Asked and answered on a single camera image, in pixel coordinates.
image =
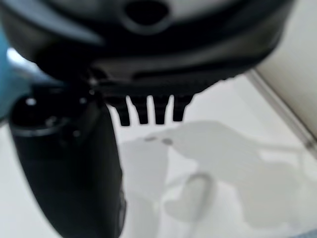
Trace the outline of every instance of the round opening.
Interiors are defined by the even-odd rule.
[[[153,26],[164,20],[168,14],[168,7],[160,1],[139,0],[133,1],[125,7],[126,15],[142,26]]]

